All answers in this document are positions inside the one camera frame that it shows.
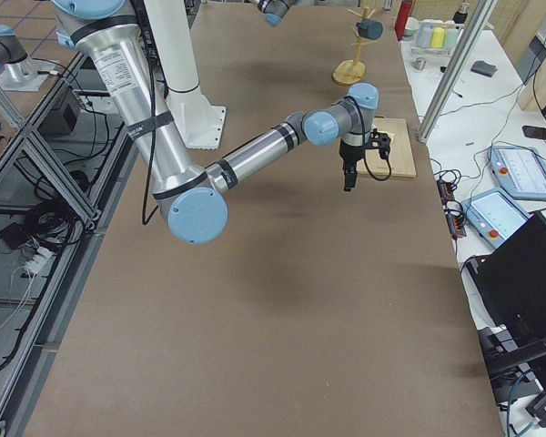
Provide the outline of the red cylinder bottle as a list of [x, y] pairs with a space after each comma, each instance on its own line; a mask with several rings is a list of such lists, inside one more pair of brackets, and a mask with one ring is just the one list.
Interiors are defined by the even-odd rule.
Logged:
[[413, 0], [400, 1], [399, 11], [397, 13], [397, 17], [396, 17], [395, 25], [394, 25], [395, 34], [398, 41], [400, 41], [404, 36], [405, 27], [410, 17], [413, 3], [414, 3]]

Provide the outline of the grey cup on tray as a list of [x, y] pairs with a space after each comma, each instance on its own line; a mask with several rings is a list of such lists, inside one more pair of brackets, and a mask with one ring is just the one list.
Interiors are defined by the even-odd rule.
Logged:
[[442, 47], [447, 50], [452, 50], [459, 40], [459, 29], [456, 27], [447, 27], [444, 30], [444, 38]]

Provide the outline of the blue teach pendant tablet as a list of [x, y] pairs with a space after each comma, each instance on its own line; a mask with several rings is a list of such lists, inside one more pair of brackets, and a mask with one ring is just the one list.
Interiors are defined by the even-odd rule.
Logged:
[[503, 188], [461, 202], [468, 222], [497, 249], [531, 217]]
[[546, 165], [535, 148], [492, 146], [490, 166], [513, 198], [546, 201]]

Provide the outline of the small metal cup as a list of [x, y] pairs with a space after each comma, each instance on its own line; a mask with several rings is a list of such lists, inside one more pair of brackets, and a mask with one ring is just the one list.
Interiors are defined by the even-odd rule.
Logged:
[[412, 67], [417, 71], [423, 71], [427, 65], [428, 59], [425, 56], [417, 56], [411, 63]]

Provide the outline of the wooden cup storage rack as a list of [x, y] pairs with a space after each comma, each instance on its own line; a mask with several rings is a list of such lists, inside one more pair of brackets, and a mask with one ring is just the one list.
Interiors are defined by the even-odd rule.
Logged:
[[[370, 19], [376, 12], [375, 9], [370, 9], [367, 1], [362, 2], [361, 13], [349, 9], [349, 12], [360, 18]], [[334, 82], [341, 86], [351, 86], [360, 81], [363, 77], [366, 67], [363, 62], [360, 61], [361, 48], [369, 45], [369, 42], [363, 42], [363, 38], [359, 35], [355, 26], [352, 27], [352, 31], [356, 38], [354, 43], [351, 43], [355, 47], [354, 56], [351, 59], [346, 59], [340, 62], [332, 73], [332, 79]]]

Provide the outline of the small black square pad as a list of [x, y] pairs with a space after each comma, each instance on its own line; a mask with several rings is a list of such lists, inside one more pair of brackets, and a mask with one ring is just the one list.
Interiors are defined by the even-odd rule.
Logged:
[[495, 65], [488, 64], [483, 60], [475, 61], [470, 68], [471, 72], [485, 77], [493, 77], [497, 70], [498, 68]]

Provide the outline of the dark blue mug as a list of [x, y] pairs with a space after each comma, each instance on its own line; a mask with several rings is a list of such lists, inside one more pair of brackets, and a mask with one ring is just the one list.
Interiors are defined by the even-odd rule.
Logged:
[[363, 19], [356, 23], [358, 36], [370, 41], [378, 40], [383, 34], [383, 24], [373, 19]]

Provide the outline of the yellow cup on tray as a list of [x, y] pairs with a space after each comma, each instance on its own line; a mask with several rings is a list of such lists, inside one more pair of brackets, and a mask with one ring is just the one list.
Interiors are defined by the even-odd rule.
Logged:
[[432, 36], [430, 40], [430, 48], [440, 49], [444, 46], [445, 29], [442, 26], [432, 28]]

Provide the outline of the black monitor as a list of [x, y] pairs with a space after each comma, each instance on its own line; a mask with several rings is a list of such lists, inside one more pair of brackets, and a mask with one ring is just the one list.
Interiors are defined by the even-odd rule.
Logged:
[[465, 264], [499, 331], [479, 330], [494, 397], [505, 412], [520, 397], [546, 428], [546, 218], [537, 212], [492, 254]]

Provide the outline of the aluminium frame post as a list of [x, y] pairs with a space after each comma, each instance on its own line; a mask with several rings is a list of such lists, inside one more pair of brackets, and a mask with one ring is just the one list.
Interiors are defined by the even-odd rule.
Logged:
[[497, 4], [497, 0], [479, 1], [474, 9], [469, 22], [465, 25], [459, 42], [447, 65], [446, 72], [430, 101], [426, 115], [422, 119], [417, 131], [417, 140], [426, 144], [430, 134], [434, 130], [437, 121], [450, 98], [451, 92], [460, 77], [460, 73], [465, 66], [479, 36], [489, 21], [489, 18]]

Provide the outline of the wooden cutting board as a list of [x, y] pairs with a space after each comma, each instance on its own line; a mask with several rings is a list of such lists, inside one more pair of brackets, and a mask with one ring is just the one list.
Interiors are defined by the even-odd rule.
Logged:
[[403, 118], [378, 117], [374, 118], [372, 126], [390, 138], [390, 166], [386, 160], [379, 157], [378, 150], [367, 150], [366, 160], [361, 160], [357, 164], [358, 174], [364, 178], [371, 178], [364, 165], [367, 163], [371, 173], [378, 179], [385, 179], [388, 175], [392, 178], [415, 178], [417, 172], [407, 122]]

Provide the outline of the light blue cup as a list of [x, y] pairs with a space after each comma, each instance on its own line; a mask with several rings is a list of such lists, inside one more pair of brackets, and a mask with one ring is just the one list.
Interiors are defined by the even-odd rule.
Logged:
[[432, 36], [433, 26], [426, 23], [421, 24], [415, 41], [416, 47], [430, 48]]

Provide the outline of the black smartphone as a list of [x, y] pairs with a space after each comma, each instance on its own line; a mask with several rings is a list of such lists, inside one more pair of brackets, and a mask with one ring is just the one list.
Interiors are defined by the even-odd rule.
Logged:
[[522, 132], [525, 137], [546, 140], [546, 127], [524, 125]]

